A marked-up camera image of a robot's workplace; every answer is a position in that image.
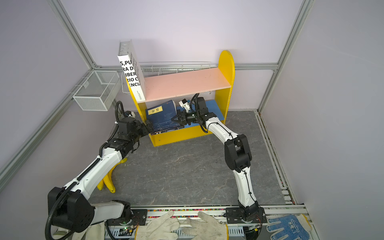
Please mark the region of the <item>black book antler cover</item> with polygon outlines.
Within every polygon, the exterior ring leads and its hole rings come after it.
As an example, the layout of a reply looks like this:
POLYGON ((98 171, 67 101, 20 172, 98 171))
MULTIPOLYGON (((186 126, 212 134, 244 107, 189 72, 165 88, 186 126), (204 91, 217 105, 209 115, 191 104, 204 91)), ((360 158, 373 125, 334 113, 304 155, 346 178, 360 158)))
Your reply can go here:
POLYGON ((163 133, 169 133, 172 131, 183 129, 184 126, 164 126, 164 127, 153 127, 153 131, 151 132, 151 135, 159 135, 163 133))

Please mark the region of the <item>blue booklet yellow label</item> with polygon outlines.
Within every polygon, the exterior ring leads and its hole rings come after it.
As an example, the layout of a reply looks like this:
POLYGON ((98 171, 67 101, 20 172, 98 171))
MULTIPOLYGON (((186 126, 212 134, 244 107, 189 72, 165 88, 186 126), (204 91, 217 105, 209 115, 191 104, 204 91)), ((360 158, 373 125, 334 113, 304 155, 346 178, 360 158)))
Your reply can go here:
POLYGON ((147 120, 152 124, 154 131, 168 130, 180 125, 172 121, 177 115, 175 102, 169 100, 146 110, 147 120))
POLYGON ((183 126, 172 121, 157 123, 157 124, 153 124, 153 131, 151 132, 151 134, 166 133, 169 131, 178 130, 180 128, 183 128, 183 126))

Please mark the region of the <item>white book black lettering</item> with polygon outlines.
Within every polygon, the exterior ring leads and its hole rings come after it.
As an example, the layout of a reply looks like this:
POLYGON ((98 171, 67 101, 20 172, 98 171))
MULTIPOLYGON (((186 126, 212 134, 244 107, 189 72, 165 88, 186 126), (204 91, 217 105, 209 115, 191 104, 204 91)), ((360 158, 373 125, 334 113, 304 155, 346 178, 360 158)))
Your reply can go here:
POLYGON ((138 103, 146 101, 146 81, 138 61, 133 41, 120 42, 118 59, 125 74, 127 86, 138 103))

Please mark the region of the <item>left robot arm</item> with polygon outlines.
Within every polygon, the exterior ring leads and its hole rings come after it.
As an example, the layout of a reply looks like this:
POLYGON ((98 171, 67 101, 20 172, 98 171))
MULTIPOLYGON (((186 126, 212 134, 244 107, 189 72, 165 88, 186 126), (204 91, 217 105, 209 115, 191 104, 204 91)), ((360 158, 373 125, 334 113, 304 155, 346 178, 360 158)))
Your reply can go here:
POLYGON ((45 238, 53 239, 52 226, 68 230, 62 237, 69 238, 89 226, 117 219, 129 223, 133 217, 131 205, 125 201, 90 204, 89 198, 104 177, 129 153, 139 148, 140 138, 147 136, 151 127, 136 120, 135 114, 125 111, 123 103, 115 106, 113 133, 99 148, 96 159, 65 186, 54 187, 48 193, 48 218, 45 238))

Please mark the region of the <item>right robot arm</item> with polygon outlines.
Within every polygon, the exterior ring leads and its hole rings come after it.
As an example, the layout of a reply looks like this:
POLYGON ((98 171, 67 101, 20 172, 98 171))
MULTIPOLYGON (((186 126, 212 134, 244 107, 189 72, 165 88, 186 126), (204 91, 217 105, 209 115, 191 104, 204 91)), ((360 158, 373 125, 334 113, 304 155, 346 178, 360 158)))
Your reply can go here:
POLYGON ((240 220, 250 223, 262 221, 263 209, 260 207, 253 191, 251 181, 252 154, 247 137, 239 135, 226 127, 217 115, 210 112, 206 101, 195 94, 190 101, 179 101, 183 110, 177 110, 172 121, 182 126, 199 124, 204 133, 213 133, 224 145, 225 162, 233 171, 238 189, 240 220))

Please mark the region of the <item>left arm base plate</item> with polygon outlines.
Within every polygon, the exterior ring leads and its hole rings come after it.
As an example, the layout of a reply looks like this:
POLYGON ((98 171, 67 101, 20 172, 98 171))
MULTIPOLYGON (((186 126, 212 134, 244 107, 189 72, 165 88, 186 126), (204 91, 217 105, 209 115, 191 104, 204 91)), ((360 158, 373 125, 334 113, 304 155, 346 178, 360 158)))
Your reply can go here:
POLYGON ((147 214, 147 209, 124 210, 119 224, 122 226, 144 226, 146 224, 147 214))

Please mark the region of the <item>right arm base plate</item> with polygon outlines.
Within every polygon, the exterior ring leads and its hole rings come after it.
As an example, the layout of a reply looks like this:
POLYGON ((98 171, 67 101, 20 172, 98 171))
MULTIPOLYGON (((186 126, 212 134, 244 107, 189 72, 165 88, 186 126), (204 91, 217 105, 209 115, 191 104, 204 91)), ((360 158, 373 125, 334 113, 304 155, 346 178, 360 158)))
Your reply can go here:
POLYGON ((240 207, 226 208, 224 217, 228 224, 264 224, 267 223, 264 208, 258 207, 255 212, 247 214, 240 207))

